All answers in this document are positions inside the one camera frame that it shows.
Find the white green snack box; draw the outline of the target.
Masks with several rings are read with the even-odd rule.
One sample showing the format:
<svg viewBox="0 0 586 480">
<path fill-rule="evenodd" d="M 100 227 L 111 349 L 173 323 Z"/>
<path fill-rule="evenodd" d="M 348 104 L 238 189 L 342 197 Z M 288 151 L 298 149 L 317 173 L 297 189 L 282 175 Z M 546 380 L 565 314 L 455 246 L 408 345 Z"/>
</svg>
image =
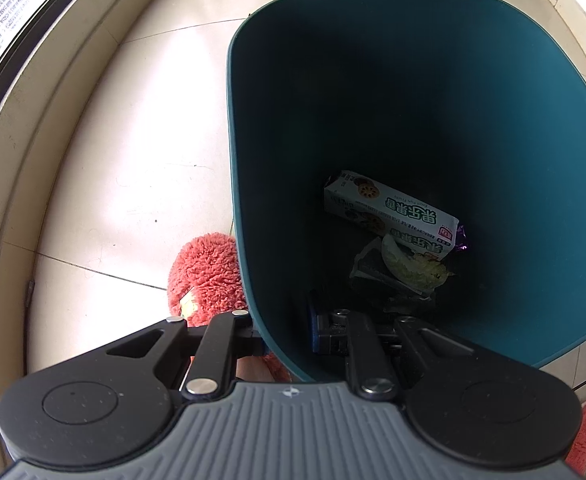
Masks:
<svg viewBox="0 0 586 480">
<path fill-rule="evenodd" d="M 325 195 L 348 217 L 374 220 L 378 232 L 414 254 L 440 261 L 458 247 L 456 217 L 361 174 L 341 171 Z"/>
</svg>

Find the white green plastic bag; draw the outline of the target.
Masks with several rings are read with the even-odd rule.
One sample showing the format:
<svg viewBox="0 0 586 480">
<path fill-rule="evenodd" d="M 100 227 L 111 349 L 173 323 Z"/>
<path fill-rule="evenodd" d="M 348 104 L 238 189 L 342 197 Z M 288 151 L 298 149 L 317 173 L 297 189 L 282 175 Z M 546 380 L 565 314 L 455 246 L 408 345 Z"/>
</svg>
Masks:
<svg viewBox="0 0 586 480">
<path fill-rule="evenodd" d="M 363 250 L 356 256 L 354 265 L 351 268 L 350 278 L 366 278 L 383 283 L 387 286 L 394 287 L 404 296 L 413 299 L 427 300 L 432 296 L 432 292 L 415 288 L 389 271 L 382 257 L 382 240 L 374 238 L 371 242 L 363 247 Z"/>
</svg>

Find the white bowl lid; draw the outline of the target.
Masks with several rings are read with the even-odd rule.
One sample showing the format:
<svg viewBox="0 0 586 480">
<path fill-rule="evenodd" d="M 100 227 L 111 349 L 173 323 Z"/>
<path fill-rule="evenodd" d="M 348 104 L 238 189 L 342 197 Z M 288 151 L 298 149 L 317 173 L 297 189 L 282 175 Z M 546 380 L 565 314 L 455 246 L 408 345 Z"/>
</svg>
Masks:
<svg viewBox="0 0 586 480">
<path fill-rule="evenodd" d="M 393 237 L 386 234 L 381 241 L 382 259 L 398 281 L 420 294 L 430 295 L 446 283 L 452 275 L 441 262 L 422 254 L 409 255 L 399 247 Z"/>
</svg>

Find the dark teal trash bin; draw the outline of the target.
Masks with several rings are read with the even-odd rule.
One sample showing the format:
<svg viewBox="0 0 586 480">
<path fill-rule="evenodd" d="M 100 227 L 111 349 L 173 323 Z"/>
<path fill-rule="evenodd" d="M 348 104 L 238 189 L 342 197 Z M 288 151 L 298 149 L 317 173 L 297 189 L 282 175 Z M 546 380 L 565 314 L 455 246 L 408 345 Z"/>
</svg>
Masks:
<svg viewBox="0 0 586 480">
<path fill-rule="evenodd" d="M 586 340 L 586 83 L 501 0 L 277 0 L 228 54 L 246 298 L 299 378 L 331 370 L 311 317 L 381 300 L 347 279 L 363 238 L 325 186 L 351 170 L 460 220 L 466 246 L 417 315 L 541 366 Z"/>
</svg>

